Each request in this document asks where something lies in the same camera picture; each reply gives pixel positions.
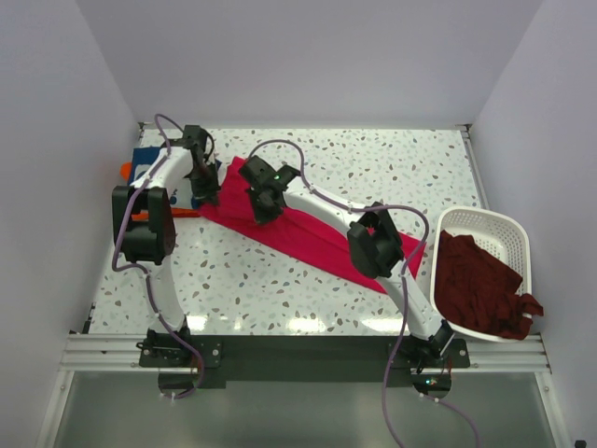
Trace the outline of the pink t shirt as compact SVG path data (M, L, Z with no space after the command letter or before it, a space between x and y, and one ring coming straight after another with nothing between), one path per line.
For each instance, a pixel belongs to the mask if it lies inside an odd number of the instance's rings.
M384 292L382 286L354 267L346 237L315 217L286 208L273 222L257 224L246 192L248 183L240 174L243 164L243 158L232 160L219 191L219 203L200 206L197 210L200 217L314 268L376 292Z

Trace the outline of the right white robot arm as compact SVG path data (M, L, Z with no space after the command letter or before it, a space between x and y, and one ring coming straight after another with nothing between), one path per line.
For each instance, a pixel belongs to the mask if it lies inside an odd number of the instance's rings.
M364 206L335 197L304 180L298 169L275 170L258 156L250 157L239 173L248 183L257 223L269 223L290 208L345 236L353 266L377 282L403 314L418 360L435 367L448 356L453 330L412 277L387 205Z

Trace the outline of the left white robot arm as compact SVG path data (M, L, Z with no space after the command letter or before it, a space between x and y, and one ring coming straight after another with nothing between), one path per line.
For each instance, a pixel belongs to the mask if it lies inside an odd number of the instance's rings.
M157 158L131 184L112 191L112 270L141 272L151 318L149 329L177 333L166 337L160 346L161 356L173 366L191 360L193 343L180 335L187 318L172 274L176 231L171 197L178 187L189 186L192 203L218 204L214 148L215 140L208 131L200 125L187 125L181 137L164 138Z

